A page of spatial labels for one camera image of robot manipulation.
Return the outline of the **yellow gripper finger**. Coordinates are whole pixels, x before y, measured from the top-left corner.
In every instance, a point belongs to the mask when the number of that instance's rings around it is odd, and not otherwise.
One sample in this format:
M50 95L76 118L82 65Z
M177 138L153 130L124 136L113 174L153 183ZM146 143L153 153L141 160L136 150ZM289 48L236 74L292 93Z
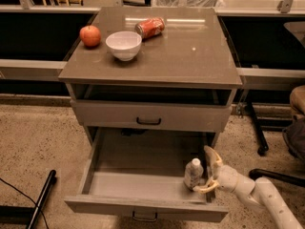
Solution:
M209 179L203 186L195 186L193 190L199 194L207 194L219 186L217 180Z
M218 152L214 148L207 146L207 145L204 146L204 151L205 151L206 158L208 161L208 166L211 169L212 175L217 176L220 171L220 167L223 165L221 156L218 154Z

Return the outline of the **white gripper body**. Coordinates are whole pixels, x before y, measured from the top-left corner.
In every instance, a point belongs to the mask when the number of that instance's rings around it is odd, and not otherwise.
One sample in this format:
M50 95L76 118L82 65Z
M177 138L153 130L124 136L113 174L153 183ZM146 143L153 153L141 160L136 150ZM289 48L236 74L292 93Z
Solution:
M239 174L229 165L217 168L213 177L218 182L219 190L234 194L247 207L254 205L252 191L255 182L252 179Z

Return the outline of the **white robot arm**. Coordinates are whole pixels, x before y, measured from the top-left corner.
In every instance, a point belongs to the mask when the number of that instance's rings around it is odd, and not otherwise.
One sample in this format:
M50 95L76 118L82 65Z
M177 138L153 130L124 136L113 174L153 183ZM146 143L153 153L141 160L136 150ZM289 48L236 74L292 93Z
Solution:
M257 69L260 75L254 81L260 84L263 78L269 80L268 71L305 69L304 23L302 21L275 21L271 23L252 19L223 21L233 42L234 51L241 68ZM265 208L273 217L278 229L303 229L295 215L283 200L273 178L302 186L304 180L284 176L266 170L254 169L248 177L225 165L219 154L209 146L204 148L210 161L212 175L203 186L196 186L196 192L206 194L217 188L233 193L252 209Z

